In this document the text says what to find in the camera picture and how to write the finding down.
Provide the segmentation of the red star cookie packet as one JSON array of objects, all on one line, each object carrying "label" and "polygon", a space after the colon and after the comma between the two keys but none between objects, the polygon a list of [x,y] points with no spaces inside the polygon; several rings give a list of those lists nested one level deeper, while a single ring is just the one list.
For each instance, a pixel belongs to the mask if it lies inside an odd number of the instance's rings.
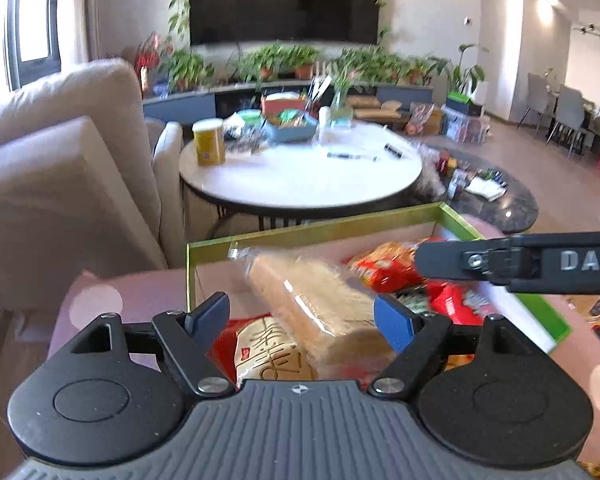
[{"label": "red star cookie packet", "polygon": [[208,357],[238,388],[247,379],[317,380],[316,371],[297,344],[271,315],[230,320]]}]

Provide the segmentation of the clear bread loaf packet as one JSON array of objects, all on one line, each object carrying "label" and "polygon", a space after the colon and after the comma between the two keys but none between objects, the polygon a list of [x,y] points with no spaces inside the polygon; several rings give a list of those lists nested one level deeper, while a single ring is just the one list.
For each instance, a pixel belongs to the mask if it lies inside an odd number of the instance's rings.
[{"label": "clear bread loaf packet", "polygon": [[230,245],[253,293],[327,380],[368,382],[396,352],[374,319],[376,292],[341,264],[273,247]]}]

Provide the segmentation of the red chip packet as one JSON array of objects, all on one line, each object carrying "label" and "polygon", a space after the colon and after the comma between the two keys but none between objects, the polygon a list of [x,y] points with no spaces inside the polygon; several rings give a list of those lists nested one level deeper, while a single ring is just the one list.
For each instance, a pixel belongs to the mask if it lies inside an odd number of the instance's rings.
[{"label": "red chip packet", "polygon": [[423,242],[438,242],[424,238],[418,242],[387,242],[367,252],[344,260],[349,271],[378,294],[392,294],[420,285],[442,286],[444,281],[423,278],[415,268],[415,252]]}]

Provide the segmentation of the green cardboard box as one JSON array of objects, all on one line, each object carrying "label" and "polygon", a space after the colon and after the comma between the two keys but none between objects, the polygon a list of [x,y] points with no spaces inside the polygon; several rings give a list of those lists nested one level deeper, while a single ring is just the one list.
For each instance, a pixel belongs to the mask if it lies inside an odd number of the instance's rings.
[{"label": "green cardboard box", "polygon": [[[430,235],[473,242],[501,237],[503,233],[472,214],[460,214],[448,205],[435,203],[190,243],[185,257],[185,309],[194,310],[198,301],[207,296],[198,266],[227,260],[231,244],[292,249],[322,254],[328,261],[339,262],[390,240],[419,240]],[[572,333],[562,311],[547,296],[513,294],[489,284],[481,284],[479,290],[498,312],[547,353]]]}]

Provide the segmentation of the dark marble coffee table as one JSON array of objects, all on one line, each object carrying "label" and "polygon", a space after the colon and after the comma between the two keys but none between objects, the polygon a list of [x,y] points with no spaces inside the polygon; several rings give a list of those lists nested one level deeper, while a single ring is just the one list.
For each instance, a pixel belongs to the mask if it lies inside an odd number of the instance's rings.
[{"label": "dark marble coffee table", "polygon": [[422,142],[415,143],[427,163],[426,168],[436,166],[445,193],[454,171],[467,174],[466,186],[460,198],[445,201],[459,214],[469,214],[504,234],[516,234],[530,230],[539,217],[539,205],[527,185],[504,169],[494,166],[477,155]]}]

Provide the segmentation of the dark glass jar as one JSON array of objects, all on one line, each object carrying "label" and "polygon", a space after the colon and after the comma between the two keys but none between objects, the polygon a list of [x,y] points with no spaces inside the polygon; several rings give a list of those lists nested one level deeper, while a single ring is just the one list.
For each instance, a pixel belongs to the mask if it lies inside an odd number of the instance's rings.
[{"label": "dark glass jar", "polygon": [[466,186],[467,174],[463,170],[455,170],[448,185],[446,195],[449,200],[457,200],[462,195]]}]

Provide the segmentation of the white round table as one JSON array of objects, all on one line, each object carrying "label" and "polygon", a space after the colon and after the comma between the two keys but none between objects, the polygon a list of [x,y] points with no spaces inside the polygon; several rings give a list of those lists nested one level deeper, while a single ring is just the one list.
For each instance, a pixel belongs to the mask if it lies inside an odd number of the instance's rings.
[{"label": "white round table", "polygon": [[[391,144],[401,159],[384,150]],[[377,162],[328,158],[327,153],[377,156]],[[220,166],[199,166],[189,143],[178,162],[187,187],[231,212],[316,220],[358,214],[408,190],[422,158],[402,136],[369,122],[327,129],[308,143],[277,144],[253,154],[230,153]]]}]

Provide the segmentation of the black marker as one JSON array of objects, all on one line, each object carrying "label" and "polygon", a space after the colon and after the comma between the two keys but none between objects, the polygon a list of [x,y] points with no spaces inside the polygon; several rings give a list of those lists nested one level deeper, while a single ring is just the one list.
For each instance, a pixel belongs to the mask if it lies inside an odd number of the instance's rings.
[{"label": "black marker", "polygon": [[403,153],[391,144],[386,144],[384,146],[384,150],[397,159],[401,159],[403,157]]}]

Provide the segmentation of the beige sofa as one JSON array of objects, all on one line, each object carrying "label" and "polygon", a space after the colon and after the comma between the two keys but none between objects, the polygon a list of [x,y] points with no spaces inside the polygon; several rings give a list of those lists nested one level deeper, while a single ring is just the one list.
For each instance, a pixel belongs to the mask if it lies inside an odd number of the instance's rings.
[{"label": "beige sofa", "polygon": [[76,278],[184,263],[183,130],[144,116],[122,60],[0,102],[0,309],[52,312]]}]

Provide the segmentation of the black pen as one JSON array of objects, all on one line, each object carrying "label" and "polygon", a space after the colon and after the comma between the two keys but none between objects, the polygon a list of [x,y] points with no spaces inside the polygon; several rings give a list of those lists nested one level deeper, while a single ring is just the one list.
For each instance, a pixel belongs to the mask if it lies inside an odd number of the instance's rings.
[{"label": "black pen", "polygon": [[327,153],[328,158],[343,159],[343,160],[366,160],[366,162],[377,162],[377,156],[367,156],[359,154],[346,154],[346,153]]}]

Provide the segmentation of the yellow canister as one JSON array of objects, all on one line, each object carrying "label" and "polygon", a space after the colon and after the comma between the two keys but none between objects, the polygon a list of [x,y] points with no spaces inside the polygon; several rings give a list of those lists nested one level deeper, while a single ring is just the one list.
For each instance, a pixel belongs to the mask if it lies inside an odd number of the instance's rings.
[{"label": "yellow canister", "polygon": [[220,166],[225,162],[223,121],[220,118],[198,120],[192,125],[199,166]]}]

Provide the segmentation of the blue snack tray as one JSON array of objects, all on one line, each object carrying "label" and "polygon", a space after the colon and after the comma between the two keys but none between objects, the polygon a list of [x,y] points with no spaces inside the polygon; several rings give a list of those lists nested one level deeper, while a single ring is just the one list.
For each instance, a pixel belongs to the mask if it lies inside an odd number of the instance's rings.
[{"label": "blue snack tray", "polygon": [[262,128],[266,138],[276,144],[306,142],[314,137],[318,122],[300,110],[285,110],[265,118]]}]

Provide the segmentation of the dark tv console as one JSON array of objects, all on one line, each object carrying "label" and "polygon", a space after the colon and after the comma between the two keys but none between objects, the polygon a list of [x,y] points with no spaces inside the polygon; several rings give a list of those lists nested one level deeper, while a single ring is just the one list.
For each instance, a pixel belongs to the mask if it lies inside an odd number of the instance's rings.
[{"label": "dark tv console", "polygon": [[[308,80],[229,84],[144,99],[143,112],[147,118],[190,126],[201,119],[229,118],[238,110],[260,110],[262,99],[271,94],[274,100],[278,101],[292,96],[305,98],[310,96],[311,92],[311,83]],[[430,103],[434,100],[434,88],[412,84],[360,84],[352,87],[349,94],[376,96],[381,103],[401,102],[402,112],[410,110],[411,102]]]}]

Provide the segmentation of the red flower decoration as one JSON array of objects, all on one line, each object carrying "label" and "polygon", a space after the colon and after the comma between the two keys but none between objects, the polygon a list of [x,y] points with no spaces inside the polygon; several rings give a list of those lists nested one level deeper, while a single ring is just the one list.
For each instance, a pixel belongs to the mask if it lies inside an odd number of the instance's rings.
[{"label": "red flower decoration", "polygon": [[159,69],[163,60],[172,52],[173,41],[170,35],[160,36],[152,32],[135,51],[134,70],[140,82],[142,96],[150,95],[150,75]]}]

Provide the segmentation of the wall television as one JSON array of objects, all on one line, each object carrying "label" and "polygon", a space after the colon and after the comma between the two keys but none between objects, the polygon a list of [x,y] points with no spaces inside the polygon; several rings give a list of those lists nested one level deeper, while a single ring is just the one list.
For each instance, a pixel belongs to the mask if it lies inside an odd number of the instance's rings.
[{"label": "wall television", "polygon": [[246,41],[374,44],[376,0],[189,0],[194,46]]}]

